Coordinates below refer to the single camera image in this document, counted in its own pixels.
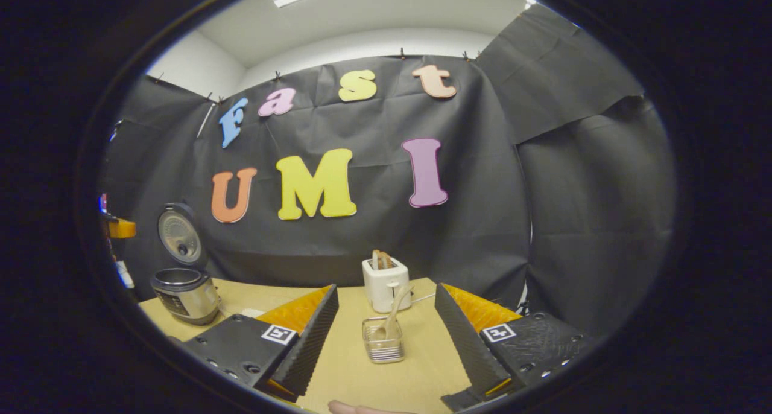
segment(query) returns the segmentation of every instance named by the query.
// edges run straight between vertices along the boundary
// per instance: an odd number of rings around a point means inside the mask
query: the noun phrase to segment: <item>foam letter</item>
[[[413,76],[421,78],[424,91],[432,97],[447,98],[455,95],[455,87],[446,87],[442,84],[442,78],[450,76],[450,71],[438,70],[436,65],[427,65],[414,70]]]
[[[402,148],[410,153],[413,165],[413,195],[410,205],[414,208],[441,205],[448,200],[446,191],[439,185],[437,168],[437,150],[442,144],[436,139],[409,139],[402,143]]]
[[[231,209],[226,207],[226,193],[233,173],[226,171],[212,177],[212,182],[215,183],[215,188],[212,189],[212,216],[216,220],[229,223],[244,218],[246,208],[249,207],[249,188],[252,187],[252,177],[256,174],[256,168],[244,168],[236,173],[239,178],[239,198]]]
[[[375,95],[378,87],[375,85],[375,73],[370,70],[349,71],[340,78],[338,95],[343,101],[365,100]]]
[[[278,89],[265,98],[265,103],[257,110],[257,115],[267,117],[271,114],[281,115],[292,109],[292,99],[295,97],[294,89]]]
[[[300,156],[290,156],[276,162],[276,169],[282,172],[282,208],[280,219],[298,219],[303,214],[295,202],[295,195],[308,216],[317,213],[319,200],[324,193],[322,216],[351,216],[356,205],[348,193],[348,161],[351,150],[330,150],[322,156],[314,177],[306,168]]]
[[[231,144],[231,141],[236,139],[241,133],[241,128],[236,127],[236,125],[241,124],[244,120],[244,111],[242,108],[246,106],[247,103],[248,100],[246,100],[246,97],[242,98],[220,119],[220,124],[223,125],[223,148],[228,147],[228,144]]]

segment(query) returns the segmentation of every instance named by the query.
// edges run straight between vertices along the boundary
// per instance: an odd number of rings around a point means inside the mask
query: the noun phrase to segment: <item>hand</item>
[[[351,406],[337,400],[327,404],[332,414],[413,414],[411,412],[381,411],[369,406]]]

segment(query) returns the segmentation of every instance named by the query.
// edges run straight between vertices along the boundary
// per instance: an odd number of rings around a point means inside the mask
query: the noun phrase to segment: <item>orange soft pad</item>
[[[331,287],[332,285],[328,285],[298,299],[293,299],[287,304],[262,313],[256,319],[265,323],[284,326],[284,328],[295,330],[298,334],[301,334]]]
[[[508,308],[492,303],[488,299],[480,298],[477,295],[472,295],[460,288],[444,283],[440,285],[450,293],[450,296],[452,296],[455,303],[458,304],[458,307],[464,312],[466,318],[469,319],[469,323],[474,326],[477,332],[482,331],[483,328],[490,328],[490,326],[511,322],[522,317]]]

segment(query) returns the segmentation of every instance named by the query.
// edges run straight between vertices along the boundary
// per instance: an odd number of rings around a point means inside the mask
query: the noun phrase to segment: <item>black fabric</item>
[[[533,203],[531,309],[614,330],[656,278],[672,232],[676,176],[657,112],[626,98],[518,150]]]
[[[607,48],[541,5],[504,28],[477,62],[499,96],[518,144],[643,93]]]
[[[137,224],[137,235],[114,239],[139,298],[152,298],[156,271],[179,266],[158,238],[163,205],[183,199],[196,133],[210,103],[193,92],[149,77],[140,79],[116,120],[118,132],[107,146],[102,178],[111,214]],[[223,276],[208,266],[212,276]]]
[[[429,96],[411,71],[437,65],[450,71],[458,93]],[[378,92],[364,101],[338,98],[340,77],[369,69]],[[297,89],[294,107],[263,118],[257,109],[276,89]],[[248,98],[241,134],[226,149],[218,124],[240,98]],[[229,98],[212,112],[191,145],[194,171],[185,200],[200,214],[207,249],[230,279],[277,285],[362,285],[361,261],[383,249],[402,261],[411,278],[430,276],[474,293],[516,292],[524,283],[529,218],[524,183],[498,98],[474,63],[453,57],[373,57],[283,75]],[[435,138],[438,166],[449,200],[413,208],[413,172],[402,143]],[[351,217],[282,221],[281,173],[276,162],[300,156],[311,174],[328,150],[353,152],[348,179],[358,212]],[[240,221],[212,216],[212,176],[256,167],[249,207]],[[226,203],[235,204],[238,181]]]

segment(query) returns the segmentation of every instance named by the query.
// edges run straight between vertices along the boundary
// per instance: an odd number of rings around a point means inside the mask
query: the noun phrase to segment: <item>metal basket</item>
[[[362,340],[367,356],[374,363],[396,363],[405,359],[405,345],[402,343],[402,328],[397,326],[397,338],[389,340],[370,340],[376,328],[381,326],[386,317],[371,317],[362,321]]]

